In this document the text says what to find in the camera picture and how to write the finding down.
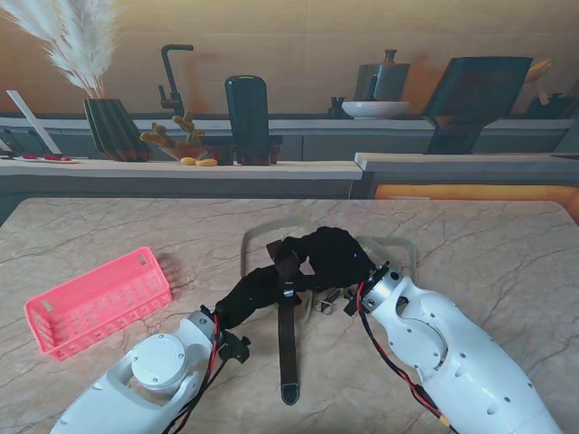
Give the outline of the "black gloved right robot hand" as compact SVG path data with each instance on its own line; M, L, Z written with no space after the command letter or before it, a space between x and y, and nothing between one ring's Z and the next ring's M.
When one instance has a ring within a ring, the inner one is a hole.
M299 263L308 260L313 275L296 275L291 281L297 290L323 292L348 288L365 281L376 265L358 241L346 230L323 226L300 238L286 237L275 260L295 256Z

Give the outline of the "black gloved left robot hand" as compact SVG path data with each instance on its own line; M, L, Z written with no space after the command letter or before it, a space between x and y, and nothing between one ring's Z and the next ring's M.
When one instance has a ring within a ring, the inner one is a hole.
M215 306L222 329L233 329L248 319L257 309L279 304L284 289L280 287L280 274L271 265L257 268L243 277L231 292Z

